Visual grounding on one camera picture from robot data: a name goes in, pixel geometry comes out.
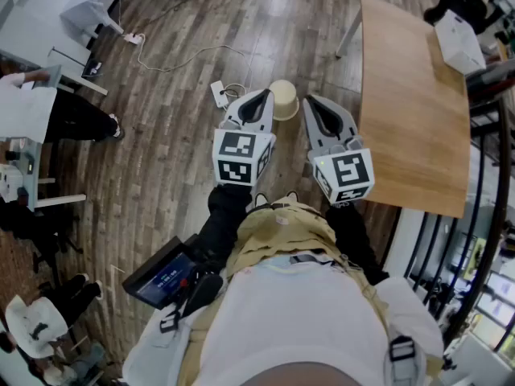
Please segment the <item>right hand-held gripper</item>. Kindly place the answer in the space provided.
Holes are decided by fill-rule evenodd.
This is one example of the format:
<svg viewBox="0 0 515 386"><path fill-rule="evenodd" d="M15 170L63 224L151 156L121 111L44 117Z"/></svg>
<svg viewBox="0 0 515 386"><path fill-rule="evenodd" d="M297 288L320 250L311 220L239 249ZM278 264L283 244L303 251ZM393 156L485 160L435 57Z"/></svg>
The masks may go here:
<svg viewBox="0 0 515 386"><path fill-rule="evenodd" d="M303 111L311 147L308 160L328 202L366 197L375 184L372 156L351 113L318 95L303 99Z"/></svg>

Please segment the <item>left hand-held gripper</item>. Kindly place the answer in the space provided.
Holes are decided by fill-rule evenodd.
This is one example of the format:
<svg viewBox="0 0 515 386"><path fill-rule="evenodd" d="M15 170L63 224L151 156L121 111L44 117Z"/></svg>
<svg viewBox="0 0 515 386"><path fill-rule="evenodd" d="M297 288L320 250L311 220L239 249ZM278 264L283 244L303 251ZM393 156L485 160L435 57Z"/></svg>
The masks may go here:
<svg viewBox="0 0 515 386"><path fill-rule="evenodd" d="M212 162L216 181L254 187L271 160L274 94L250 92L229 105L215 129Z"/></svg>

